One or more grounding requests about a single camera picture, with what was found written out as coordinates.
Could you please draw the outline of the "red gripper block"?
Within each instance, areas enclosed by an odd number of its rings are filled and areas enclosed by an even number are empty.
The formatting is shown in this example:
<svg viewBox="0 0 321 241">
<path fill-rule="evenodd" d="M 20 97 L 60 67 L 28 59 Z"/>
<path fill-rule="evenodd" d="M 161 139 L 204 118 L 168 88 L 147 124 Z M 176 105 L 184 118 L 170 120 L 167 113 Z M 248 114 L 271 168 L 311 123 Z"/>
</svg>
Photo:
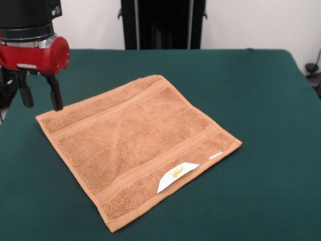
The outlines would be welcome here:
<svg viewBox="0 0 321 241">
<path fill-rule="evenodd" d="M 50 97 L 53 109 L 60 111 L 63 109 L 63 102 L 59 82 L 54 74 L 68 66 L 70 60 L 69 44 L 63 37 L 55 36 L 39 41 L 38 46 L 35 46 L 34 42 L 29 44 L 28 47 L 15 44 L 1 45 L 1 66 L 15 71 L 32 69 L 46 73 L 45 78 L 51 88 Z M 32 108 L 34 101 L 26 79 L 27 73 L 21 71 L 18 74 L 18 85 L 23 104 L 27 108 Z"/>
</svg>

